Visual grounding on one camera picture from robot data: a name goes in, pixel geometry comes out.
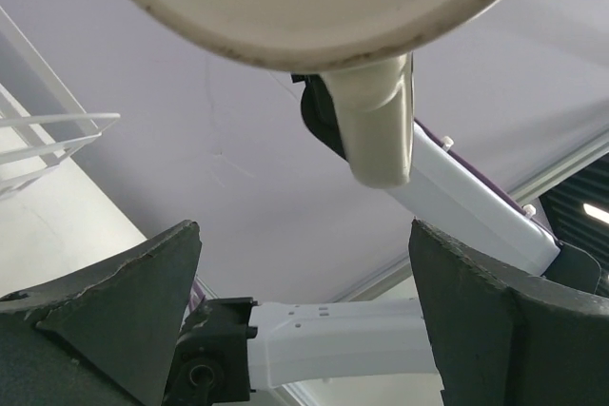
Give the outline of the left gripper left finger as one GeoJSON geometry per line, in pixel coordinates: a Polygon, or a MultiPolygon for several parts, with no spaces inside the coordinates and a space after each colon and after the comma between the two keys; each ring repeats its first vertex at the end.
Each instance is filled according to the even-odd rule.
{"type": "Polygon", "coordinates": [[[161,404],[201,246],[183,221],[2,297],[2,404],[161,404]]]}

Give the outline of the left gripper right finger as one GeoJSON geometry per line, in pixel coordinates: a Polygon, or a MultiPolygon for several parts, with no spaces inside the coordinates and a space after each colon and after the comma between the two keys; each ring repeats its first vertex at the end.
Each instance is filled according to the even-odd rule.
{"type": "Polygon", "coordinates": [[[419,220],[409,254],[444,404],[607,404],[606,298],[532,276],[419,220]]]}

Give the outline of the beige mug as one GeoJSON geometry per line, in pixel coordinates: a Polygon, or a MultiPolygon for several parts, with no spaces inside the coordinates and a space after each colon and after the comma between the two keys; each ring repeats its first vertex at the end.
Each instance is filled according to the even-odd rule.
{"type": "Polygon", "coordinates": [[[189,42],[256,68],[320,76],[354,177],[406,184],[412,58],[499,0],[131,0],[189,42]]]}

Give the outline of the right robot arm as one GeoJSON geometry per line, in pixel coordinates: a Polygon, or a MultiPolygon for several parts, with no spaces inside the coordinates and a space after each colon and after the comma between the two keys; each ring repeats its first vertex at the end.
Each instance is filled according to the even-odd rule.
{"type": "Polygon", "coordinates": [[[244,402],[253,352],[289,378],[414,365],[423,328],[446,405],[604,405],[608,301],[556,274],[528,275],[414,221],[410,259],[419,290],[384,311],[338,303],[318,317],[277,318],[251,298],[206,300],[177,340],[166,405],[244,402]]]}

